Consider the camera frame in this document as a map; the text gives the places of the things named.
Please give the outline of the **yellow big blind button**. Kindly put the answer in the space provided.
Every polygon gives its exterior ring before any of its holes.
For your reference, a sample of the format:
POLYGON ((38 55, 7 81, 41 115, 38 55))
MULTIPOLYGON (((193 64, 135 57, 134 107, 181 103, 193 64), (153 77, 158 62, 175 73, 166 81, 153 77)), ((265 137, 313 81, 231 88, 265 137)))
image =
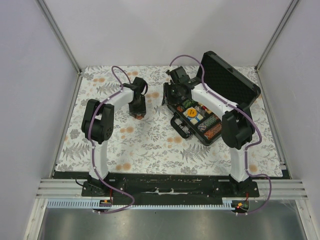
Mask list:
POLYGON ((186 116, 190 118, 195 118, 198 114, 197 110, 193 107, 188 108, 186 111, 186 116))

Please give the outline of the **keys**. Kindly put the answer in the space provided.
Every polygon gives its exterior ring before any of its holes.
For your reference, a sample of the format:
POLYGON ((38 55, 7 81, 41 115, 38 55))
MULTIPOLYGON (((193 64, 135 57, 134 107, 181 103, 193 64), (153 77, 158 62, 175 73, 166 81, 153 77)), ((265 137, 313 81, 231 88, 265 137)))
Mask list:
POLYGON ((196 105, 196 109, 197 109, 199 112, 203 110, 203 109, 201 108, 201 106, 199 106, 199 105, 196 105))

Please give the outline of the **blue playing card deck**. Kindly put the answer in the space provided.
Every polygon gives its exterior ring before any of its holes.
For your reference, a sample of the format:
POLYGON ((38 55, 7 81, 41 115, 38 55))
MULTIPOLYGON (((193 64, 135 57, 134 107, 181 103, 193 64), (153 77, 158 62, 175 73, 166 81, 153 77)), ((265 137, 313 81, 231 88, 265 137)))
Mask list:
POLYGON ((197 116, 196 117, 188 117, 186 116, 186 111, 183 113, 183 115, 193 124, 196 125, 199 123, 201 120, 204 119, 204 117, 197 111, 197 116))

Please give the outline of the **red playing card deck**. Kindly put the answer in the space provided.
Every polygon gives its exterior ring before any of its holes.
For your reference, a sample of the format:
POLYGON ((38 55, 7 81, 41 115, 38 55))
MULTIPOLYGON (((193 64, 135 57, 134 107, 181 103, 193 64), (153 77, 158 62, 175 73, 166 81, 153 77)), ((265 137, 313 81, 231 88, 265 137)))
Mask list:
POLYGON ((204 105, 201 107, 206 113, 211 114, 212 111, 209 110, 207 107, 205 107, 204 105))

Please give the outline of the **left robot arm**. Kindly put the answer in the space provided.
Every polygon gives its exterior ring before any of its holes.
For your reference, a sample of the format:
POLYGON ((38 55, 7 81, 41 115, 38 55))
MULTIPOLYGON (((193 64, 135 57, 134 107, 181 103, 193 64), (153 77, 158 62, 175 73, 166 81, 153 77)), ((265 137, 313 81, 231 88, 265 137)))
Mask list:
POLYGON ((115 112, 128 105, 129 115, 141 120, 145 117, 148 91, 147 82, 136 77, 133 83, 125 83, 120 90, 104 101, 90 99, 87 102, 81 130, 85 138, 92 143, 91 169, 87 178, 86 189, 103 197, 110 192, 110 184, 104 179, 109 174, 107 164, 108 140, 114 131, 115 112))

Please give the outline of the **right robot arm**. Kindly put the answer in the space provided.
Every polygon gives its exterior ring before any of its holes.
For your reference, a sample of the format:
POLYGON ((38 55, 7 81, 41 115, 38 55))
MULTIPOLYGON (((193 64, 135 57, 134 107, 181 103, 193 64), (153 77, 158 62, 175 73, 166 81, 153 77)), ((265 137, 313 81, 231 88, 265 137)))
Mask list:
POLYGON ((170 82, 163 84, 163 105, 181 106, 186 100, 195 101, 208 107, 220 120, 221 137, 229 147, 231 159, 229 191, 235 197, 242 196, 252 181, 247 170, 248 148, 253 134, 258 132, 250 107, 236 105, 214 92, 203 79, 190 78, 182 66, 167 70, 166 74, 170 82))

